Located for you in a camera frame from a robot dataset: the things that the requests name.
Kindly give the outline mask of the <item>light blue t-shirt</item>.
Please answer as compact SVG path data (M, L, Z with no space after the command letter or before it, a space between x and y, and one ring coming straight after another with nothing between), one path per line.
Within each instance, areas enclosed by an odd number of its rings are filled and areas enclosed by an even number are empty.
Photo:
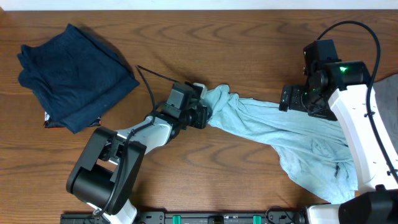
M299 186L334 204L354 198L358 180L339 122L283 112L277 103L241 98L228 85L207 91L205 103L212 110L210 126L272 146Z

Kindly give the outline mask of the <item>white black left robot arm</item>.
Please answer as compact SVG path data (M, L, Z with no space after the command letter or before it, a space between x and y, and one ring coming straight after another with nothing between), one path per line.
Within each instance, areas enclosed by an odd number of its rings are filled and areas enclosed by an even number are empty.
M164 146L187 127L203 129L210 117L201 83L175 82L160 111L127 129L95 129L67 180L67 192L93 208L92 214L66 214L61 223L134 223L130 201L144 155Z

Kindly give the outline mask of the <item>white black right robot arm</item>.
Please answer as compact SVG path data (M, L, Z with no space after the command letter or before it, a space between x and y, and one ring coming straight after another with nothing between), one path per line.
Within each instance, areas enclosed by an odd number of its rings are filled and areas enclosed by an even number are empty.
M305 223L397 223L397 153L361 61L311 65L304 85L285 85L279 109L338 121L354 160L360 195L311 205Z

